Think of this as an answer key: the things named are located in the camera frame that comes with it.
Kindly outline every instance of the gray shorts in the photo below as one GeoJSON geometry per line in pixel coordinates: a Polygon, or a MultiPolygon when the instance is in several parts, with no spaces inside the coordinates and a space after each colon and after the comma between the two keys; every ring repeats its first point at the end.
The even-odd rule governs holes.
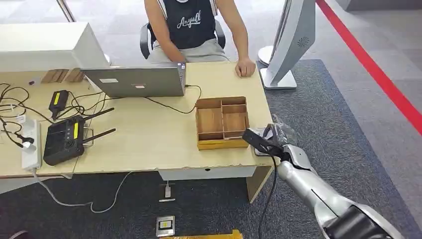
{"type": "MultiPolygon", "coordinates": [[[[188,62],[229,61],[217,39],[208,40],[195,48],[181,49],[180,52],[188,62]]],[[[158,41],[154,42],[148,61],[150,63],[171,62],[161,49],[158,41]]]]}

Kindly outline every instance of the gray carpet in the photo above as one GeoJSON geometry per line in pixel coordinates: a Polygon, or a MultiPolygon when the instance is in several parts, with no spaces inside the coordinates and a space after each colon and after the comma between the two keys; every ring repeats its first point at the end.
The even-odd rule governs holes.
{"type": "MultiPolygon", "coordinates": [[[[293,72],[297,90],[267,91],[268,103],[273,114],[296,130],[299,146],[320,176],[344,196],[372,206],[406,238],[422,238],[323,63],[303,60],[293,72]]],[[[99,210],[112,202],[123,176],[77,175],[46,184],[62,201],[94,200],[99,210]]],[[[158,173],[135,173],[122,186],[114,208],[104,214],[59,206],[40,185],[31,185],[0,195],[0,239],[19,230],[36,239],[154,238],[155,218],[163,215],[176,216],[178,236],[239,229],[244,238],[255,239],[271,178],[252,205],[243,178],[177,182],[177,200],[159,204],[158,173]]],[[[310,211],[280,180],[263,231],[268,239],[321,238],[310,211]]]]}

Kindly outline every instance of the sticker on laptop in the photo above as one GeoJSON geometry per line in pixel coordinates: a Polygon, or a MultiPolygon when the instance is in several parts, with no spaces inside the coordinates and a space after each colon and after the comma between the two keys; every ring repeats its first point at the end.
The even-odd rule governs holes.
{"type": "Polygon", "coordinates": [[[100,79],[102,83],[118,83],[117,79],[100,79]]]}

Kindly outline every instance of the man's arm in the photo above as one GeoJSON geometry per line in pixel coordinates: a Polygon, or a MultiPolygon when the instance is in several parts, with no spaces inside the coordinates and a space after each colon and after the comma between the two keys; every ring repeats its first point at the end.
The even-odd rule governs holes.
{"type": "Polygon", "coordinates": [[[145,0],[145,10],[151,24],[155,37],[160,43],[161,49],[167,57],[173,62],[184,62],[185,57],[170,40],[169,28],[166,23],[163,11],[157,0],[145,0]]]}
{"type": "Polygon", "coordinates": [[[215,2],[228,28],[230,28],[237,48],[239,61],[236,65],[236,72],[238,76],[251,76],[255,72],[256,66],[249,59],[248,32],[236,4],[234,0],[216,0],[215,2]]]}

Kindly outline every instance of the black tank top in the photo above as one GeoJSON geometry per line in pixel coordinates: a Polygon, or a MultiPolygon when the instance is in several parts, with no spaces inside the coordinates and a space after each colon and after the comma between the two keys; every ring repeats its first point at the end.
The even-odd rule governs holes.
{"type": "Polygon", "coordinates": [[[215,38],[215,0],[157,1],[166,17],[170,39],[177,48],[198,47],[215,38]]]}

